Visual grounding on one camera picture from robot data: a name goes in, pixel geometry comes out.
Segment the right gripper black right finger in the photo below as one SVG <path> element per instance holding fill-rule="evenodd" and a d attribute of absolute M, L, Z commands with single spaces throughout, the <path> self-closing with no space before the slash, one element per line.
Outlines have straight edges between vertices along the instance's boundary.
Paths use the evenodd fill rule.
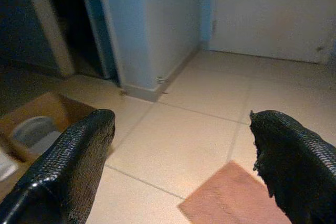
<path fill-rule="evenodd" d="M 249 118 L 269 197 L 291 223 L 335 223 L 335 147 L 283 112 Z"/>

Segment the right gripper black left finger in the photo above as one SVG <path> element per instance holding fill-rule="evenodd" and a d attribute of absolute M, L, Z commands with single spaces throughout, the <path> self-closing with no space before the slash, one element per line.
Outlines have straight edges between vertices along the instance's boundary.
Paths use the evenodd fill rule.
<path fill-rule="evenodd" d="M 37 158 L 1 202 L 1 223 L 86 223 L 116 125 L 92 111 Z"/>

